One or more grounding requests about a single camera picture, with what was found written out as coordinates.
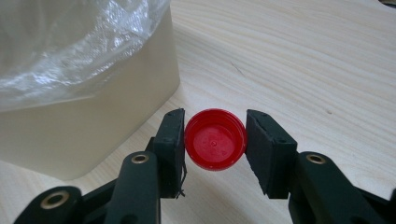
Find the black plastic bracket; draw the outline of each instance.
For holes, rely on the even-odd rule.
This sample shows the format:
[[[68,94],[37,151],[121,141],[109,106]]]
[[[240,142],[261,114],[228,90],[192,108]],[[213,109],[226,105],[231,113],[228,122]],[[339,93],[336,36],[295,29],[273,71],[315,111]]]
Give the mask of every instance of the black plastic bracket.
[[[289,200],[294,223],[386,223],[325,155],[300,153],[294,174],[299,188],[291,191]]]
[[[79,223],[82,203],[81,191],[75,187],[57,187],[49,189],[35,197],[18,216],[15,224],[47,223],[67,224]]]
[[[187,174],[184,148],[184,109],[165,114],[153,140],[152,152],[160,168],[161,198],[184,196],[181,186]]]
[[[247,111],[247,160],[270,199],[288,199],[297,142],[269,115]]]
[[[148,151],[132,153],[122,163],[105,224],[154,224],[160,220],[157,157]]]

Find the light wooden desk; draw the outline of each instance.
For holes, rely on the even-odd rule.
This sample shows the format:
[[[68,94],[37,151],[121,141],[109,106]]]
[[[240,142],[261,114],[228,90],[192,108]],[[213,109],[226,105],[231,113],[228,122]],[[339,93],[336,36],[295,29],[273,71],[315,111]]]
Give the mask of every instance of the light wooden desk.
[[[0,223],[42,191],[83,193],[118,175],[144,150],[164,113],[186,123],[209,107],[272,115],[299,143],[332,158],[350,181],[389,198],[396,187],[396,9],[376,0],[172,2],[181,85],[119,149],[82,178],[63,182],[0,162]],[[262,195],[246,157],[208,172],[186,157],[186,198],[162,200],[163,223],[291,223],[286,201]]]

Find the red bottle cap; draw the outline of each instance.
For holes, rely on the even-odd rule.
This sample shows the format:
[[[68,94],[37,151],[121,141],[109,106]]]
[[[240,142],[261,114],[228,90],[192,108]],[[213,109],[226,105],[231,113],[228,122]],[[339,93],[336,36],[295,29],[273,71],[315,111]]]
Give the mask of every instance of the red bottle cap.
[[[222,109],[207,109],[190,119],[184,139],[187,152],[197,165],[220,171],[241,158],[248,138],[237,116]]]

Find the plastic bag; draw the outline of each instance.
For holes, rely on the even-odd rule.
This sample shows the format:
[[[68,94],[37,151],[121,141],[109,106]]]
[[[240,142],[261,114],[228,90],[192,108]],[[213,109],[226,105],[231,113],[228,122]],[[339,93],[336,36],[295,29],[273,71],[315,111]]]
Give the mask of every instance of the plastic bag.
[[[0,111],[95,95],[170,0],[0,1]]]

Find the white plastic bin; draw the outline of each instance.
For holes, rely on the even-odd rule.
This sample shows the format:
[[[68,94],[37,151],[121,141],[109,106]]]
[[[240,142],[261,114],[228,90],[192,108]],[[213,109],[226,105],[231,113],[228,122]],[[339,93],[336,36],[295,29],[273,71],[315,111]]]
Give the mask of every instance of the white plastic bin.
[[[0,159],[60,179],[88,173],[177,89],[170,9],[118,75],[86,99],[0,113]]]

